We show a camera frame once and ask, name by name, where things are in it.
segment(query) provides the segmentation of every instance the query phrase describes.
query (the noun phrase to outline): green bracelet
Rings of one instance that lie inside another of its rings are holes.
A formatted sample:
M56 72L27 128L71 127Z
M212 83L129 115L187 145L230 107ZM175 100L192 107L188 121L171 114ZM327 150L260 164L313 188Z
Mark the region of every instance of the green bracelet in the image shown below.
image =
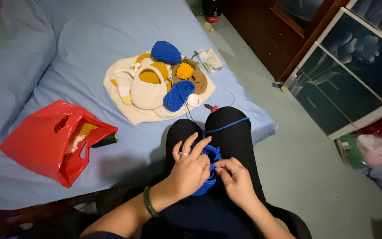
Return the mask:
M152 217L158 217L159 213L156 212L156 210L154 210L153 206L151 206L150 197L149 197L150 188L151 186L146 186L144 189L144 205L148 213L150 213Z

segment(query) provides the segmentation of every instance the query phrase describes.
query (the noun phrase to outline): pillow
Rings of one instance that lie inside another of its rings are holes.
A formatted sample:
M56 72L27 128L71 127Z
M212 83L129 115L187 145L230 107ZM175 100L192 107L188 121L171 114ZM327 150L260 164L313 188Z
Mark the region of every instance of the pillow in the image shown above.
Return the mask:
M0 143L56 53L38 1L6 0L1 16L8 40L0 46Z

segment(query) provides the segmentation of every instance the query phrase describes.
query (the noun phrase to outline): woman's right hand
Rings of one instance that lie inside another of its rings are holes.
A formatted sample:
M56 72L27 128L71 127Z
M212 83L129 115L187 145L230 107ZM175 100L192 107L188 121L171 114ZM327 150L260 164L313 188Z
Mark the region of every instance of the woman's right hand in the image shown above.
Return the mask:
M228 197L242 209L260 202L253 189L248 170L236 158L214 163L217 174L225 185Z

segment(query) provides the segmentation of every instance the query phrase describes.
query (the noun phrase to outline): blue crochet hat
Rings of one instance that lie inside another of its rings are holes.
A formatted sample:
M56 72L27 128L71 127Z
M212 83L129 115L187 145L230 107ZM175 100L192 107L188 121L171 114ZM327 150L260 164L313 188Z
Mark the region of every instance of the blue crochet hat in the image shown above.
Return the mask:
M159 62L176 65L182 60L181 53L172 44L166 41L158 41L151 49L151 56Z
M191 145L191 150L194 148L196 144L197 142L194 142ZM212 145L206 145L201 151L201 154L207 155L210 159L210 169L209 169L210 177L203 183L203 185L194 194L192 194L192 196L201 196L207 193L207 191L216 183L217 176L215 172L213 172L216 166L213 163L222 159L220 155L220 148L219 147L215 148Z
M175 112L181 109L195 90L194 84L189 80L181 80L173 84L170 90L163 98L163 105L170 111Z

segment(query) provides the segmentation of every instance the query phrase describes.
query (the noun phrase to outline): dark sleeve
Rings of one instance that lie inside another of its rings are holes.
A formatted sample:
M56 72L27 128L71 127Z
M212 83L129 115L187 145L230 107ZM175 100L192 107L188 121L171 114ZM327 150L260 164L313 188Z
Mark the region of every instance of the dark sleeve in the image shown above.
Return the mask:
M97 231L86 236L80 237L80 239L126 239L122 236L107 231Z

